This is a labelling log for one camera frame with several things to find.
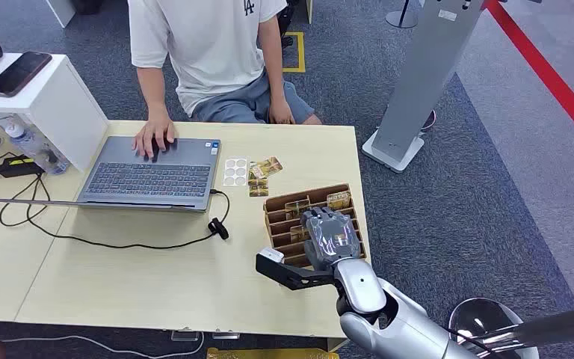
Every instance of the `laptop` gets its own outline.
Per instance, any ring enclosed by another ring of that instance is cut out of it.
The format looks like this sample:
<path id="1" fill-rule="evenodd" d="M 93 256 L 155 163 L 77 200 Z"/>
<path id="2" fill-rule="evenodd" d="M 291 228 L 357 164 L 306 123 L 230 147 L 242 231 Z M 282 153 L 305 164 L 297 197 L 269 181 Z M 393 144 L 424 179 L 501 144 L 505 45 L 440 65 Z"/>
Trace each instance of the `laptop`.
<path id="1" fill-rule="evenodd" d="M 217 170 L 220 140 L 176 138 L 153 158 L 131 151 L 133 137 L 110 136 L 76 202 L 9 200 L 66 206 L 103 206 L 206 211 Z"/>

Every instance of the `person's left hand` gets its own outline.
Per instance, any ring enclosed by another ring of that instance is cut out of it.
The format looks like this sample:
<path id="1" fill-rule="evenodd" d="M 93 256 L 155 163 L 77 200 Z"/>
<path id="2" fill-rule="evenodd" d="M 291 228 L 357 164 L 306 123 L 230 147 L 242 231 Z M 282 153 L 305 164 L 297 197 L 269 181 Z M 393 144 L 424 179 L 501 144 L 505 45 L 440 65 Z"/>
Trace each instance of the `person's left hand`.
<path id="1" fill-rule="evenodd" d="M 269 122 L 296 124 L 286 99 L 271 101 L 269 105 Z"/>

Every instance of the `robot finger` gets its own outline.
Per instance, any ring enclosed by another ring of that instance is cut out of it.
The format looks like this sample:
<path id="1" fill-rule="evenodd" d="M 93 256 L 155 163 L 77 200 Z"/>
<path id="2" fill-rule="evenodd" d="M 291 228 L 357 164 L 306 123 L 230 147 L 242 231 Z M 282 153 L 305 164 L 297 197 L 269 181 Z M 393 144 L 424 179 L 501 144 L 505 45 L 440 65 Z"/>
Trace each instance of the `robot finger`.
<path id="1" fill-rule="evenodd" d="M 329 213 L 320 209 L 320 207 L 313 207 L 311 211 L 315 213 L 316 217 L 320 218 L 321 220 L 329 219 Z"/>
<path id="2" fill-rule="evenodd" d="M 322 212 L 327 213 L 329 217 L 333 217 L 334 215 L 342 215 L 341 213 L 338 213 L 327 206 L 322 207 Z"/>
<path id="3" fill-rule="evenodd" d="M 315 217 L 315 213 L 312 213 L 311 211 L 305 211 L 303 213 L 303 216 L 300 217 L 300 224 L 303 227 L 306 227 L 307 221 L 309 221 L 309 219 Z"/>

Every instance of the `table leg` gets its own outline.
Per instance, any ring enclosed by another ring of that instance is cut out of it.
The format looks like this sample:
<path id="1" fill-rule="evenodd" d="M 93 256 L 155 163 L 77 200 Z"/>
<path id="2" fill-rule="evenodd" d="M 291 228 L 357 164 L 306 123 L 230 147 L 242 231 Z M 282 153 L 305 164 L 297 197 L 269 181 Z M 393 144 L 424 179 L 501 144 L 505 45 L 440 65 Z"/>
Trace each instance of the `table leg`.
<path id="1" fill-rule="evenodd" d="M 348 343 L 347 338 L 327 338 L 327 352 L 335 352 Z"/>

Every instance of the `gray shorts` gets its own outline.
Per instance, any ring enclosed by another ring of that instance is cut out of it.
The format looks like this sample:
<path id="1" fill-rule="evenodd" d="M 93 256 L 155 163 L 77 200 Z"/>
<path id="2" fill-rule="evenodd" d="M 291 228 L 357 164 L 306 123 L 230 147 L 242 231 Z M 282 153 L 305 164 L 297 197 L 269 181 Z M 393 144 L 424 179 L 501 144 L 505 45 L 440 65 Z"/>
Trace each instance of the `gray shorts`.
<path id="1" fill-rule="evenodd" d="M 313 114 L 297 94 L 294 84 L 283 82 L 285 99 L 296 123 L 303 123 Z M 267 72 L 249 85 L 229 93 L 212 97 L 194 108 L 193 121 L 227 123 L 269 123 L 270 88 Z"/>

